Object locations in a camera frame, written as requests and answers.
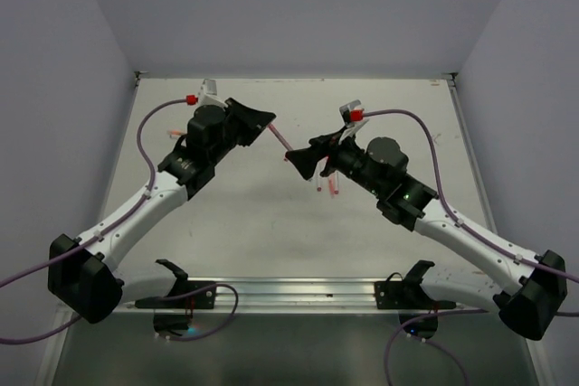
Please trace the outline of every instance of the metal frame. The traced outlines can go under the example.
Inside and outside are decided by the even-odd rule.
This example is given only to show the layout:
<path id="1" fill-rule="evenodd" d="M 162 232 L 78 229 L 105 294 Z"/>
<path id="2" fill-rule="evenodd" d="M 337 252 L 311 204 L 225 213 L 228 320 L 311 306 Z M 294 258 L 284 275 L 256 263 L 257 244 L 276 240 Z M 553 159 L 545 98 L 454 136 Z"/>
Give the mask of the metal frame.
<path id="1" fill-rule="evenodd" d="M 483 209 L 487 227 L 497 232 L 497 228 L 489 207 L 482 178 L 480 176 L 479 165 L 475 157 L 469 132 L 464 122 L 464 116 L 460 107 L 460 101 L 454 77 L 443 75 L 442 81 L 448 84 L 451 100 L 459 121 L 460 132 L 464 140 L 464 145 L 470 160 L 470 167 L 474 175 L 479 199 Z M 117 152 L 115 164 L 119 159 Z M 106 198 L 109 195 L 110 184 L 105 201 L 101 207 L 101 214 L 104 212 Z M 215 282 L 227 282 L 233 284 L 240 294 L 239 313 L 245 314 L 308 314 L 308 315 L 398 315 L 399 310 L 378 310 L 374 298 L 374 282 L 384 280 L 385 276 L 379 278 L 200 278 L 194 277 L 191 280 L 213 280 Z M 211 311 L 197 311 L 198 315 L 207 313 L 223 314 L 231 312 L 233 306 L 233 294 L 227 289 L 218 288 L 215 307 Z M 149 314 L 152 309 L 136 309 L 134 304 L 129 303 L 118 307 L 115 312 L 119 314 Z M 174 310 L 155 310 L 157 313 L 171 313 Z M 67 306 L 60 305 L 54 319 L 54 327 L 63 324 L 71 318 L 72 312 Z M 43 363 L 36 377 L 36 386 L 52 384 L 56 373 L 58 362 L 61 356 L 62 347 L 66 340 L 67 331 L 57 334 L 48 340 L 44 352 Z M 555 383 L 555 376 L 551 370 L 550 363 L 541 342 L 528 341 L 527 347 L 535 367 L 536 376 L 541 386 L 552 386 Z"/>

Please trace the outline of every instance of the gray wall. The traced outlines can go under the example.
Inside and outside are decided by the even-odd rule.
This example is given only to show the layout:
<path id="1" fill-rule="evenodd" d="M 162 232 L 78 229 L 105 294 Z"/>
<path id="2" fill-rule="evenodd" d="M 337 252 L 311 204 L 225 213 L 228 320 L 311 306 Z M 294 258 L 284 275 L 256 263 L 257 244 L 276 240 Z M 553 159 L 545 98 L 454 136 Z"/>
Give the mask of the gray wall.
<path id="1" fill-rule="evenodd" d="M 579 0 L 502 0 L 459 76 L 498 231 L 579 274 Z M 570 284 L 567 310 L 579 310 Z M 559 384 L 579 375 L 579 322 L 545 343 Z"/>
<path id="2" fill-rule="evenodd" d="M 95 0 L 0 0 L 0 276 L 94 222 L 132 73 Z M 2 289 L 0 335 L 52 325 L 46 274 Z M 44 344 L 0 346 L 0 384 L 30 384 Z"/>
<path id="3" fill-rule="evenodd" d="M 439 76 L 500 0 L 99 0 L 120 47 L 157 75 Z"/>

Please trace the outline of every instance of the gray floor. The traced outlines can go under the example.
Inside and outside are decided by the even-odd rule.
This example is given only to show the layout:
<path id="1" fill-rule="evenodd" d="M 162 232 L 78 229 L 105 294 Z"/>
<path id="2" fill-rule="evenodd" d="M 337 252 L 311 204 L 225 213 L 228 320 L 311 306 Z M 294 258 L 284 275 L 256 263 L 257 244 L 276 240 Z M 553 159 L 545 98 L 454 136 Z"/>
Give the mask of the gray floor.
<path id="1" fill-rule="evenodd" d="M 220 318 L 200 315 L 204 330 Z M 384 346 L 396 325 L 386 315 L 241 315 L 195 343 L 153 337 L 149 314 L 114 314 L 69 332 L 54 385 L 382 385 Z M 444 318 L 435 338 L 455 352 L 471 386 L 537 385 L 527 346 L 496 317 Z M 436 349 L 399 338 L 396 386 L 462 385 L 460 371 Z"/>

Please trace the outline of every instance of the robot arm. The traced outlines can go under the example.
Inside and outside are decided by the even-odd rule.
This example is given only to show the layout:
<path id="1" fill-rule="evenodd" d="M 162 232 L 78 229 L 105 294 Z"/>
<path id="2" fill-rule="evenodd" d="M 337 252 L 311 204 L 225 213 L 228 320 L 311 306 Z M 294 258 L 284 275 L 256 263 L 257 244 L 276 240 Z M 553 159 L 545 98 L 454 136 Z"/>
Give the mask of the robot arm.
<path id="1" fill-rule="evenodd" d="M 76 239 L 61 235 L 51 244 L 51 259 L 78 251 L 49 267 L 49 290 L 90 323 L 122 302 L 188 292 L 186 273 L 167 260 L 141 276 L 123 273 L 119 264 L 151 228 L 214 178 L 232 149 L 251 145 L 274 118 L 234 99 L 220 101 L 214 82 L 206 80 L 186 135 L 158 166 L 154 182 Z"/>
<path id="2" fill-rule="evenodd" d="M 498 312 L 512 330 L 528 339 L 541 339 L 566 296 L 565 280 L 523 264 L 521 259 L 565 270 L 565 262 L 552 251 L 542 256 L 479 226 L 458 210 L 451 218 L 437 192 L 407 174 L 408 156 L 390 137 L 377 137 L 366 150 L 356 143 L 356 132 L 367 122 L 359 101 L 340 108 L 345 126 L 335 133 L 314 137 L 310 147 L 286 154 L 301 176 L 308 180 L 319 160 L 327 159 L 322 176 L 339 171 L 370 192 L 377 208 L 390 222 L 417 231 L 455 251 L 483 274 L 436 267 L 420 261 L 402 282 L 384 282 L 380 296 L 413 300 L 416 306 L 432 307 L 451 300 Z M 466 223 L 478 234 L 511 256 L 506 256 L 462 228 Z"/>

